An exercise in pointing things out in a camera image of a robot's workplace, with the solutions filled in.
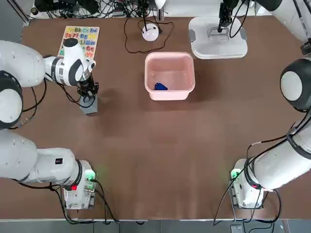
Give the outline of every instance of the floor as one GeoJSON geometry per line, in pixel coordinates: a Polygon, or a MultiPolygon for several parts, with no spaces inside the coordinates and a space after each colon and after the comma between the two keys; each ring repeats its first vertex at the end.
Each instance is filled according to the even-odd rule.
{"type": "Polygon", "coordinates": [[[0,40],[19,43],[24,22],[6,0],[0,0],[0,22],[0,40]]]}
{"type": "MultiPolygon", "coordinates": [[[[232,221],[224,221],[214,228],[212,221],[178,221],[153,220],[138,225],[136,222],[124,222],[120,225],[120,233],[231,233],[230,226],[239,225],[232,221]]],[[[268,224],[251,222],[245,224],[246,233],[254,227],[269,227],[268,224]]],[[[274,233],[309,233],[311,220],[279,220],[275,224],[274,233]]],[[[70,225],[65,221],[36,222],[0,222],[0,233],[118,233],[119,226],[111,223],[70,225]]],[[[271,233],[272,229],[254,230],[252,233],[271,233]]]]}

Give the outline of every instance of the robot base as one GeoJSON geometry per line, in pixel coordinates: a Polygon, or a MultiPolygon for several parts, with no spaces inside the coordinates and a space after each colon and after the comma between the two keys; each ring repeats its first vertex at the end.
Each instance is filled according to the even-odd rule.
{"type": "MultiPolygon", "coordinates": [[[[234,179],[241,172],[241,170],[244,168],[245,162],[246,159],[240,159],[236,162],[233,170],[230,173],[231,179],[234,179]]],[[[233,185],[230,189],[231,199],[235,208],[262,208],[263,189],[255,189],[250,186],[246,181],[244,171],[233,182],[233,185]]]]}
{"type": "Polygon", "coordinates": [[[95,172],[87,161],[80,160],[80,163],[82,165],[82,176],[76,190],[67,191],[63,189],[66,208],[69,210],[94,208],[95,184],[87,179],[95,179],[95,172]]]}

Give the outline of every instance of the alphabet puzzle board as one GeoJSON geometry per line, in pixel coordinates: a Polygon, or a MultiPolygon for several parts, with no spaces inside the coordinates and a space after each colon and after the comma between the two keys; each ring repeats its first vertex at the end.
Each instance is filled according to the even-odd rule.
{"type": "Polygon", "coordinates": [[[62,44],[58,51],[58,57],[64,58],[64,40],[76,38],[85,51],[85,56],[94,59],[98,35],[99,27],[67,26],[63,35],[62,44]]]}

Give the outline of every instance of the black cable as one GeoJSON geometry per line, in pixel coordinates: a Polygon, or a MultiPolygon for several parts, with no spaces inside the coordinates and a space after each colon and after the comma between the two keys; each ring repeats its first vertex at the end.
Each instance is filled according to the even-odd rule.
{"type": "Polygon", "coordinates": [[[102,184],[101,184],[98,180],[94,180],[94,182],[98,183],[98,185],[99,185],[100,188],[101,188],[101,191],[102,191],[102,194],[103,194],[102,199],[103,199],[103,201],[104,201],[104,203],[105,203],[105,206],[107,207],[108,212],[110,213],[112,219],[113,219],[116,223],[120,223],[120,221],[114,217],[114,215],[113,215],[113,213],[112,213],[112,211],[111,211],[111,209],[110,209],[110,207],[109,207],[109,205],[108,205],[108,202],[106,201],[106,198],[104,197],[104,189],[103,189],[102,184]]]}
{"type": "Polygon", "coordinates": [[[159,28],[159,34],[161,34],[161,33],[162,33],[162,30],[161,30],[160,25],[158,24],[158,22],[157,22],[157,20],[156,20],[153,4],[151,4],[151,10],[152,10],[152,15],[154,16],[155,22],[156,22],[156,24],[157,24],[157,27],[159,28]]]}
{"type": "Polygon", "coordinates": [[[308,1],[307,1],[307,0],[303,0],[303,2],[305,3],[305,5],[306,5],[306,7],[307,7],[307,9],[308,9],[308,11],[309,11],[309,13],[311,14],[311,7],[310,7],[308,1]]]}
{"type": "Polygon", "coordinates": [[[18,3],[14,3],[15,7],[17,7],[20,11],[20,13],[22,13],[24,15],[24,17],[26,17],[26,13],[23,11],[23,9],[20,7],[20,5],[18,3]]]}
{"type": "Polygon", "coordinates": [[[56,18],[77,18],[77,19],[85,19],[85,18],[106,18],[108,17],[111,13],[113,13],[113,10],[110,10],[113,7],[114,0],[109,0],[108,2],[105,2],[104,0],[98,0],[96,3],[99,6],[98,10],[98,15],[94,16],[95,14],[91,15],[88,13],[88,11],[85,12],[85,9],[81,7],[83,15],[80,14],[79,9],[77,10],[77,13],[75,14],[73,11],[73,7],[70,8],[65,8],[65,9],[60,9],[58,10],[59,16],[53,12],[47,12],[48,16],[51,17],[51,14],[54,15],[56,18]],[[104,10],[106,9],[107,6],[110,6],[108,11],[104,13],[104,10]]]}
{"type": "Polygon", "coordinates": [[[223,222],[223,220],[219,220],[218,222],[213,223],[213,227],[216,226],[216,225],[218,225],[218,224],[221,223],[221,222],[223,222]]]}
{"type": "Polygon", "coordinates": [[[32,16],[30,16],[30,15],[28,15],[28,14],[25,14],[28,18],[31,18],[31,19],[37,19],[37,18],[35,18],[35,17],[32,17],[32,16]]]}
{"type": "Polygon", "coordinates": [[[130,15],[132,14],[134,17],[137,17],[138,16],[138,7],[136,8],[136,9],[134,9],[134,2],[133,1],[129,1],[129,2],[131,2],[132,4],[128,4],[129,5],[129,7],[130,7],[130,9],[131,9],[131,13],[130,13],[130,15]]]}
{"type": "Polygon", "coordinates": [[[38,103],[37,103],[37,96],[35,95],[35,90],[33,87],[31,87],[31,90],[33,91],[33,94],[34,94],[34,98],[35,98],[35,110],[33,112],[33,114],[29,117],[29,118],[26,118],[24,120],[21,121],[21,123],[19,123],[17,126],[15,127],[10,127],[9,130],[16,130],[20,127],[22,127],[24,124],[27,124],[30,120],[32,120],[37,112],[37,108],[38,108],[38,103]]]}
{"type": "Polygon", "coordinates": [[[293,2],[294,2],[294,5],[295,5],[295,8],[296,8],[296,11],[297,11],[297,13],[298,13],[298,17],[301,18],[302,15],[301,15],[301,11],[300,11],[300,9],[299,9],[299,7],[298,7],[298,3],[297,3],[296,0],[293,0],[293,2]]]}
{"type": "Polygon", "coordinates": [[[266,201],[266,199],[267,199],[267,197],[268,197],[269,193],[270,193],[270,192],[267,192],[266,196],[264,196],[264,198],[263,198],[263,200],[262,200],[262,204],[261,204],[261,205],[263,205],[263,204],[264,204],[264,202],[266,201]]]}
{"type": "Polygon", "coordinates": [[[24,187],[27,187],[27,188],[32,188],[32,189],[51,189],[51,187],[55,187],[55,186],[60,186],[59,184],[53,184],[50,183],[49,186],[31,186],[31,185],[28,185],[28,184],[25,184],[25,183],[22,183],[22,182],[19,182],[18,180],[16,179],[12,179],[13,181],[16,181],[19,185],[21,186],[24,186],[24,187]]]}
{"type": "Polygon", "coordinates": [[[128,19],[129,19],[129,18],[127,18],[126,21],[125,21],[125,23],[124,23],[124,34],[125,34],[125,44],[124,44],[124,46],[125,46],[126,51],[128,51],[129,53],[132,53],[132,54],[135,54],[135,53],[147,54],[147,53],[150,53],[150,52],[155,52],[155,51],[159,51],[159,50],[163,49],[163,48],[165,47],[166,41],[168,40],[168,38],[170,37],[170,35],[171,35],[171,33],[172,33],[173,29],[174,29],[174,23],[173,23],[173,22],[158,23],[158,24],[163,24],[163,25],[168,25],[168,24],[171,24],[171,25],[172,25],[172,29],[171,29],[170,33],[168,34],[168,36],[166,37],[166,39],[164,40],[163,46],[160,47],[160,48],[151,49],[151,50],[147,50],[147,51],[140,51],[140,50],[138,50],[138,51],[130,51],[130,50],[128,50],[128,48],[127,48],[127,46],[126,46],[126,42],[127,42],[127,38],[128,38],[128,37],[127,37],[126,31],[125,31],[125,26],[126,26],[126,23],[127,23],[128,19]]]}
{"type": "MultiPolygon", "coordinates": [[[[252,229],[249,230],[248,233],[251,233],[251,232],[254,231],[254,230],[266,230],[266,229],[270,229],[271,227],[273,227],[273,228],[272,228],[272,231],[271,231],[271,233],[273,233],[273,231],[274,231],[274,226],[275,226],[275,224],[274,224],[274,223],[271,223],[271,225],[270,225],[269,227],[256,227],[256,228],[252,228],[252,229]]],[[[244,233],[246,233],[246,230],[245,230],[245,223],[244,223],[244,222],[243,222],[243,229],[244,229],[244,233]]]]}
{"type": "Polygon", "coordinates": [[[24,113],[24,112],[27,112],[27,111],[29,111],[29,110],[34,109],[36,106],[38,106],[38,105],[43,101],[43,99],[44,99],[44,97],[45,97],[45,95],[46,95],[46,93],[47,93],[47,81],[46,81],[46,79],[43,79],[43,82],[44,82],[44,92],[43,92],[43,95],[42,95],[41,99],[40,99],[40,100],[38,101],[38,103],[35,104],[34,106],[32,106],[32,107],[30,107],[30,108],[23,109],[23,113],[24,113]]]}
{"type": "Polygon", "coordinates": [[[281,216],[281,213],[282,213],[282,198],[281,198],[281,195],[280,195],[275,189],[273,189],[272,191],[277,195],[277,198],[278,198],[278,201],[279,201],[279,210],[278,210],[278,214],[277,214],[277,216],[276,216],[273,220],[260,220],[260,219],[257,219],[257,220],[256,220],[257,222],[262,222],[262,223],[275,223],[276,221],[279,220],[279,218],[280,218],[280,216],[281,216]]]}
{"type": "Polygon", "coordinates": [[[18,13],[18,11],[15,9],[15,7],[11,4],[11,2],[9,0],[6,0],[12,7],[12,9],[16,12],[16,14],[24,21],[24,23],[27,23],[24,18],[18,13]]]}
{"type": "Polygon", "coordinates": [[[146,18],[145,18],[145,8],[144,8],[145,0],[139,0],[139,2],[140,2],[140,6],[141,6],[142,18],[144,20],[145,29],[146,29],[146,31],[148,31],[147,24],[146,24],[146,18]]]}
{"type": "Polygon", "coordinates": [[[301,125],[296,132],[294,132],[294,134],[292,134],[292,136],[296,135],[297,133],[299,133],[303,128],[305,128],[305,126],[310,122],[311,117],[308,118],[308,120],[306,120],[303,124],[299,123],[299,125],[301,125]]]}
{"type": "Polygon", "coordinates": [[[66,220],[68,223],[70,223],[71,225],[76,225],[76,224],[92,224],[92,223],[97,222],[97,221],[76,221],[76,220],[73,220],[71,217],[69,217],[69,216],[67,215],[66,207],[64,206],[63,200],[62,200],[62,197],[61,197],[62,195],[59,194],[59,192],[56,191],[56,190],[53,190],[53,191],[54,191],[54,192],[57,194],[57,196],[58,196],[59,202],[60,202],[61,207],[62,207],[63,215],[64,215],[64,217],[65,217],[65,220],[66,220]]]}
{"type": "Polygon", "coordinates": [[[255,16],[257,16],[256,6],[257,6],[257,1],[255,1],[255,6],[254,6],[255,16]]]}
{"type": "Polygon", "coordinates": [[[306,120],[307,116],[309,115],[311,111],[311,106],[309,107],[309,109],[306,111],[305,116],[302,118],[302,120],[299,122],[299,124],[297,126],[295,126],[295,128],[299,129],[301,124],[306,120]]]}
{"type": "Polygon", "coordinates": [[[259,197],[260,197],[260,194],[261,194],[261,191],[262,191],[262,190],[263,190],[263,189],[260,189],[260,190],[259,190],[258,198],[257,198],[257,201],[256,201],[256,203],[255,203],[254,209],[253,209],[253,211],[251,210],[251,218],[250,218],[248,221],[243,221],[243,223],[244,223],[244,222],[245,222],[245,223],[248,223],[248,222],[251,222],[251,221],[253,220],[254,213],[255,213],[255,210],[256,210],[256,207],[257,207],[257,204],[258,204],[258,201],[259,201],[259,197]]]}
{"type": "Polygon", "coordinates": [[[283,136],[281,136],[281,137],[277,137],[277,138],[273,138],[273,139],[269,139],[269,140],[264,140],[264,141],[259,141],[259,142],[255,142],[255,143],[250,144],[250,145],[248,146],[248,148],[247,148],[247,151],[246,151],[246,160],[248,161],[248,152],[249,152],[249,150],[250,150],[250,148],[251,148],[252,146],[257,145],[257,144],[261,144],[261,143],[268,143],[268,142],[278,141],[278,140],[281,140],[281,139],[283,139],[283,138],[285,138],[285,137],[286,137],[286,135],[283,135],[283,136]]]}
{"type": "Polygon", "coordinates": [[[248,1],[248,5],[247,5],[247,8],[246,8],[246,12],[245,12],[245,17],[244,17],[244,19],[243,19],[243,21],[242,21],[242,23],[241,23],[239,29],[238,29],[238,30],[236,31],[236,33],[234,33],[234,35],[232,36],[232,35],[231,35],[231,31],[232,31],[232,27],[233,27],[234,20],[237,18],[238,12],[239,12],[240,8],[243,6],[243,4],[245,3],[245,1],[246,1],[246,0],[243,0],[243,1],[242,1],[241,5],[239,6],[237,12],[235,13],[235,15],[234,15],[234,17],[233,17],[232,24],[231,24],[230,31],[229,31],[229,36],[230,36],[231,39],[234,38],[234,37],[239,33],[239,31],[241,30],[241,28],[242,28],[242,26],[243,26],[243,24],[244,24],[244,22],[245,22],[245,20],[246,20],[247,13],[248,13],[248,9],[249,9],[250,0],[248,1]]]}
{"type": "Polygon", "coordinates": [[[82,97],[81,88],[80,88],[80,97],[79,97],[78,100],[75,100],[75,99],[67,92],[67,90],[66,90],[66,88],[65,88],[65,86],[64,86],[63,84],[58,83],[58,82],[56,82],[56,84],[57,84],[58,86],[60,86],[60,88],[65,92],[66,97],[67,97],[67,99],[68,99],[70,102],[75,103],[75,104],[77,104],[78,106],[80,106],[80,107],[82,107],[82,108],[89,108],[90,106],[92,106],[92,104],[93,104],[94,101],[95,101],[95,97],[94,97],[94,98],[93,98],[93,101],[92,101],[92,103],[91,103],[90,105],[88,105],[88,106],[83,106],[83,105],[79,104],[79,101],[80,101],[80,99],[81,99],[81,97],[82,97]]]}
{"type": "Polygon", "coordinates": [[[49,11],[46,11],[46,13],[47,13],[47,15],[48,15],[49,19],[52,19],[52,18],[53,18],[53,17],[51,16],[51,14],[50,14],[50,12],[49,12],[49,11]]]}
{"type": "Polygon", "coordinates": [[[215,222],[216,222],[216,218],[217,218],[217,214],[218,214],[218,212],[219,212],[219,209],[220,209],[221,204],[223,203],[223,201],[224,201],[224,199],[225,199],[225,195],[227,194],[227,192],[228,192],[229,188],[232,186],[232,184],[236,181],[236,179],[237,179],[237,178],[242,174],[242,172],[246,169],[246,167],[248,167],[255,159],[257,159],[258,157],[260,157],[261,155],[263,155],[263,154],[266,153],[267,151],[269,151],[269,150],[271,150],[271,149],[273,149],[273,148],[275,148],[275,147],[281,145],[281,144],[284,143],[285,141],[286,141],[286,139],[283,139],[282,141],[276,143],[275,145],[271,146],[270,148],[268,148],[268,149],[264,150],[263,152],[259,153],[258,155],[256,155],[252,161],[249,161],[249,162],[245,163],[244,168],[240,171],[240,173],[239,173],[235,178],[233,178],[233,179],[231,180],[231,182],[230,182],[228,188],[226,189],[225,193],[223,194],[222,199],[221,199],[221,201],[219,202],[219,205],[218,205],[218,208],[217,208],[215,217],[214,217],[214,219],[213,219],[213,226],[217,225],[217,223],[215,223],[215,222]]]}
{"type": "MultiPolygon", "coordinates": [[[[100,192],[98,190],[95,189],[95,192],[104,200],[104,192],[100,192]]],[[[106,211],[106,205],[104,204],[104,222],[103,224],[105,224],[106,226],[108,226],[111,222],[107,222],[107,211],[106,211]]]]}

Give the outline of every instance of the pink plastic bin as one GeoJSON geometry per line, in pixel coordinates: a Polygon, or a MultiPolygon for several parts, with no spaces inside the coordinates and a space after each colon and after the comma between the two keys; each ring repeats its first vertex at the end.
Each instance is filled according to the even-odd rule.
{"type": "Polygon", "coordinates": [[[145,60],[145,88],[153,100],[184,100],[194,89],[193,58],[186,52],[153,52],[145,60]],[[167,91],[155,91],[162,83],[167,91]]]}

